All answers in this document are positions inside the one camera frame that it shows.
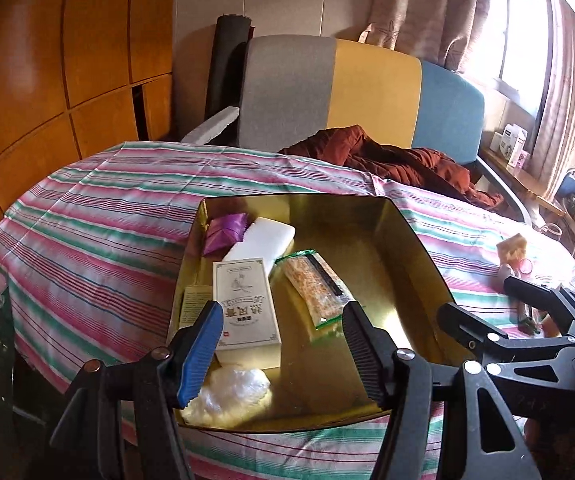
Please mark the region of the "grain bar packet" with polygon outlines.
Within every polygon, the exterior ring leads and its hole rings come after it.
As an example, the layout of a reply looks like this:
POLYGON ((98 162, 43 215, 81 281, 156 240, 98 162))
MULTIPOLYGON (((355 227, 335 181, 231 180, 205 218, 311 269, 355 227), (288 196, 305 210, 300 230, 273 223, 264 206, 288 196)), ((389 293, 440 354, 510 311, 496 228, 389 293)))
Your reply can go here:
POLYGON ((338 321, 346 304, 355 300, 342 278, 316 250, 292 252, 277 259, 276 266, 306 304, 316 328, 338 321))

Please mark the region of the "pink hair roller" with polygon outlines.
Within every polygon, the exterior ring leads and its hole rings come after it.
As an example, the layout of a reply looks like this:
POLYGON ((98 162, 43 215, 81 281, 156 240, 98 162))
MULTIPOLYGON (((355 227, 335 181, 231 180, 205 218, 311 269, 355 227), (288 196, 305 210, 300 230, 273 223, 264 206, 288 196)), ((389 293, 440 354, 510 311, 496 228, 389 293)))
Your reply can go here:
POLYGON ((510 266, 517 276, 530 276, 534 270, 533 263, 528 258, 512 260, 510 266))

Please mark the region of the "white plastic bag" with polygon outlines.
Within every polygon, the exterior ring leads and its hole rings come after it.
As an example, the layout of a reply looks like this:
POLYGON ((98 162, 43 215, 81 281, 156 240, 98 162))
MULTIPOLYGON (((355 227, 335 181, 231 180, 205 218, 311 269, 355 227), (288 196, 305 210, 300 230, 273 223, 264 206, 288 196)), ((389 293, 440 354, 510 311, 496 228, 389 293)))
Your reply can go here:
POLYGON ((180 414, 189 426, 236 428, 268 410, 270 386, 259 368, 223 366, 210 372, 199 395, 180 414))

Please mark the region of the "yellow paper card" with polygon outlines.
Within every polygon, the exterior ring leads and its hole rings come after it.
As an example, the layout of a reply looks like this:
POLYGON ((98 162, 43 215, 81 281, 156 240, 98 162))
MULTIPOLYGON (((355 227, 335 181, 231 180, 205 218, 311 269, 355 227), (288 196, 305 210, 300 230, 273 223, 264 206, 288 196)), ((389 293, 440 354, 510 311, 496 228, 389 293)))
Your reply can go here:
POLYGON ((210 285, 188 285, 181 298, 179 327, 184 328, 193 325, 207 301, 212 299, 210 285))

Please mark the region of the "white tea box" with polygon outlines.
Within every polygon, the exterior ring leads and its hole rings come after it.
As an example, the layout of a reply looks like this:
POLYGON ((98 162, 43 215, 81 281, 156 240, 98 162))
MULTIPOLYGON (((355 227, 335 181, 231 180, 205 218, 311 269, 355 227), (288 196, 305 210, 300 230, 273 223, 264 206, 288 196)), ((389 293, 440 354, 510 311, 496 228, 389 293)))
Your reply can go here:
POLYGON ((280 367, 282 338, 263 259, 215 262, 213 299, 224 311, 216 349, 219 364, 280 367))

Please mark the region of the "wooden side table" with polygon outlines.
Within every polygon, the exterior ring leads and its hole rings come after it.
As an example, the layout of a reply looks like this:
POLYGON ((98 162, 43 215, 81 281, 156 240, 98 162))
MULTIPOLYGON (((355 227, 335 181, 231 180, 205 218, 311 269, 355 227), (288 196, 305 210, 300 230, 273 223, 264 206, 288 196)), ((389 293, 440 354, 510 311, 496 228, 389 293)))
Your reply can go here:
POLYGON ((478 154, 512 188, 512 191, 519 196, 525 207, 528 206, 529 202, 534 202, 539 206, 539 214, 545 220, 552 223, 559 221, 563 223, 564 238, 569 240, 571 253, 575 258, 575 220, 564 206, 554 198, 546 200, 545 187, 543 185, 528 172, 509 167, 504 159, 490 151, 489 148, 480 148, 478 154))

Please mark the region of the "purple wrapped packet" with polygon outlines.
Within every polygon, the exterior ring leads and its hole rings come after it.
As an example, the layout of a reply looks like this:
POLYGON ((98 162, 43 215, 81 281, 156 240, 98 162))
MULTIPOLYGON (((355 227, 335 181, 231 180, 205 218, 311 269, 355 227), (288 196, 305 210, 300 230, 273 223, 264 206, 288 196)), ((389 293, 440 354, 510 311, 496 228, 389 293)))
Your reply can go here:
POLYGON ((242 242, 247 228, 248 215, 245 212, 214 218, 207 226, 202 255, 207 256, 242 242))

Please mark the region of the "gold tray box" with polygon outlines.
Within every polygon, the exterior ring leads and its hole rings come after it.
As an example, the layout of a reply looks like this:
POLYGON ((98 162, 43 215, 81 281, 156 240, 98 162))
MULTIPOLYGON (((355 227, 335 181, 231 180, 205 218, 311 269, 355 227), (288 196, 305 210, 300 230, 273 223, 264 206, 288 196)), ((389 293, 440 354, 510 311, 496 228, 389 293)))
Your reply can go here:
POLYGON ((426 361, 469 357, 438 326, 451 292, 386 197, 266 194, 199 204, 184 248, 170 325, 208 300, 225 322, 201 390, 178 422, 290 432, 379 415, 346 344, 342 312, 357 302, 398 347, 426 361))

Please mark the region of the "pink small box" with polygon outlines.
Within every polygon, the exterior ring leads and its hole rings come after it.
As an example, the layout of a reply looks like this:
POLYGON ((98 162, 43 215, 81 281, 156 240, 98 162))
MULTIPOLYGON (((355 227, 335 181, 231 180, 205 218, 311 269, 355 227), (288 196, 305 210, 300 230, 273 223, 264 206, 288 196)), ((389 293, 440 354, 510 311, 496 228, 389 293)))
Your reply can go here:
POLYGON ((522 150, 519 152, 519 156, 516 157, 516 164, 514 165, 514 168, 516 170, 522 170, 525 166, 525 164, 529 161, 530 159, 530 154, 525 151, 522 150))

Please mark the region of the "white foam block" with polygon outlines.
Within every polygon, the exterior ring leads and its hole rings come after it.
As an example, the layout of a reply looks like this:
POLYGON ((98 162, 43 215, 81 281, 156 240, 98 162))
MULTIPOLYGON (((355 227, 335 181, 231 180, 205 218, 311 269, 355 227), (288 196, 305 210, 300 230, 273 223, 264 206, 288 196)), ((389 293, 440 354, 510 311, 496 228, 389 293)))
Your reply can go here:
POLYGON ((258 217, 244 232, 243 240, 226 253, 224 260, 262 259, 265 273, 270 275, 274 261, 292 246, 295 228, 290 224, 258 217))

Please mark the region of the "white product box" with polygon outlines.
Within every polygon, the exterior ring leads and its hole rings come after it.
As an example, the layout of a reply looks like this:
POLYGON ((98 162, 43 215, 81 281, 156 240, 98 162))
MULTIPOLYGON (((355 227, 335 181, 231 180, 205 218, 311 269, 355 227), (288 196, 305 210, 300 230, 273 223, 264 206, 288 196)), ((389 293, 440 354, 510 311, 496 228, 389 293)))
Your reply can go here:
POLYGON ((515 167, 522 153, 527 131, 519 125, 508 124, 504 127, 498 153, 510 167, 515 167))

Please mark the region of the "rust red jacket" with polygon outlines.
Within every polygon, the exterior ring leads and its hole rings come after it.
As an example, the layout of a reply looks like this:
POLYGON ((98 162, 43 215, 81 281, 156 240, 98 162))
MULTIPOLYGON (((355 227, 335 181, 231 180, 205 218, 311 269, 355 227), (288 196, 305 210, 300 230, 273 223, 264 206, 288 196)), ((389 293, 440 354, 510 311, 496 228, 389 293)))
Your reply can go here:
POLYGON ((423 188, 486 210, 503 203, 499 193, 475 188, 471 171, 432 148, 399 148, 377 143, 358 125, 330 128, 282 148, 284 155, 322 160, 423 188))

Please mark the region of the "wooden wardrobe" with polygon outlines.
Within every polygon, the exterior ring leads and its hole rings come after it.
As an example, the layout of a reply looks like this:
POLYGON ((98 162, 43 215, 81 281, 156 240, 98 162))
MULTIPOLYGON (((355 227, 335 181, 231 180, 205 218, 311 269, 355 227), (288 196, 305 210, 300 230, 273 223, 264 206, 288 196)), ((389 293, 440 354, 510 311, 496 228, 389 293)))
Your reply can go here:
POLYGON ((172 131, 174 0, 0 0, 0 220, 71 162, 172 131))

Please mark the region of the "patterned curtain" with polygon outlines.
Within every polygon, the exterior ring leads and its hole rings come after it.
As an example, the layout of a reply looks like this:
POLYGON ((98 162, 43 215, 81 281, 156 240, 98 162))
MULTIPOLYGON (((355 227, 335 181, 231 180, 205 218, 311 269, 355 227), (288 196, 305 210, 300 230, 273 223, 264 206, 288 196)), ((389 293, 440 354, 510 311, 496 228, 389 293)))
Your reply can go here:
POLYGON ((373 0, 361 44, 406 53, 462 72, 491 0, 373 0))

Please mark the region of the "black rolled mat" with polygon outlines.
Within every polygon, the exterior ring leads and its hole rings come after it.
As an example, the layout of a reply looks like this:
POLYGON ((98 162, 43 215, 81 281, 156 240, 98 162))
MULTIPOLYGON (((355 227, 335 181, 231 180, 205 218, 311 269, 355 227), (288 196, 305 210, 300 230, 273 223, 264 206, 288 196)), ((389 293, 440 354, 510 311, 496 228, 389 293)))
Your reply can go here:
POLYGON ((207 78, 205 119, 228 106, 239 105, 252 29, 252 20, 244 15, 224 14, 217 18, 207 78))

